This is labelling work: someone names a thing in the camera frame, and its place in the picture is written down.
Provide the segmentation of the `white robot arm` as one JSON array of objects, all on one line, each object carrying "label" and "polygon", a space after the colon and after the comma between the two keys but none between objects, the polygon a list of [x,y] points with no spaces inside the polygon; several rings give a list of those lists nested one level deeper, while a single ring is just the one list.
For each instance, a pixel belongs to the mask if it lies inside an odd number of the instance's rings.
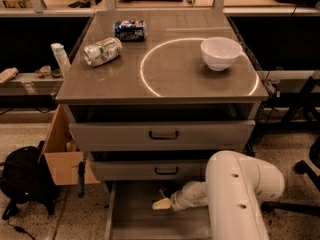
[{"label": "white robot arm", "polygon": [[206,206],[212,240],[269,240],[260,205],[284,192],[285,182],[273,164],[235,151],[218,151],[206,164],[205,180],[152,204],[154,210],[179,212]]}]

